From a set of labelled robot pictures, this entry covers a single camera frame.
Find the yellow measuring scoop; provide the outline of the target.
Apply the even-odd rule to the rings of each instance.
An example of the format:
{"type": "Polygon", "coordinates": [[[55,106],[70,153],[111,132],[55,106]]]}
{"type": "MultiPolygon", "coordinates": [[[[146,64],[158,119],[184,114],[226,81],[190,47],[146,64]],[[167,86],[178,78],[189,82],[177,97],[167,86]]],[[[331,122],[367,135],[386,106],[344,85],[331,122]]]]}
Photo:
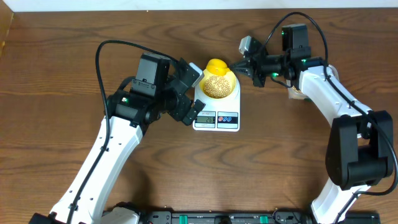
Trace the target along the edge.
{"type": "Polygon", "coordinates": [[[217,59],[217,58],[211,59],[208,62],[206,69],[211,74],[214,74],[217,76],[225,76],[228,72],[230,72],[230,69],[227,66],[227,64],[224,61],[217,59]]]}

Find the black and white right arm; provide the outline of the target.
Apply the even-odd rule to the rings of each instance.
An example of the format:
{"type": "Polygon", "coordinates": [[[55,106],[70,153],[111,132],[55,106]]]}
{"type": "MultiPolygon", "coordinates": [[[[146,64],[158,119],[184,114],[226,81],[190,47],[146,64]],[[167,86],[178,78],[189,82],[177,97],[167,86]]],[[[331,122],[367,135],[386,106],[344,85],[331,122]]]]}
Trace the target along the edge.
{"type": "Polygon", "coordinates": [[[328,180],[311,203],[312,221],[343,222],[360,195],[372,195],[373,185],[397,177],[392,117],[362,104],[339,82],[335,67],[312,57],[305,24],[282,27],[282,51],[271,55],[246,36],[239,45],[243,59],[230,69],[251,78],[257,87],[263,87],[266,78],[275,81],[282,76],[284,87],[301,92],[321,111],[331,126],[325,158],[328,180]]]}

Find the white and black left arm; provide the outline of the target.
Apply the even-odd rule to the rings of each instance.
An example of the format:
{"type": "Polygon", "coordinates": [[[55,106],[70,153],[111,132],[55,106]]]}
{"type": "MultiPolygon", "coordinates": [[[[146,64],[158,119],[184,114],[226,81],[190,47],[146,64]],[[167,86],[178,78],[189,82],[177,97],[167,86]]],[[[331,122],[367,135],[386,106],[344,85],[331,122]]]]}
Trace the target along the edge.
{"type": "Polygon", "coordinates": [[[205,104],[186,92],[203,79],[203,71],[184,59],[141,55],[135,76],[125,78],[106,99],[96,141],[63,197],[49,215],[33,214],[31,223],[132,223],[140,212],[122,205],[105,212],[120,172],[147,128],[167,113],[189,126],[205,104]]]}

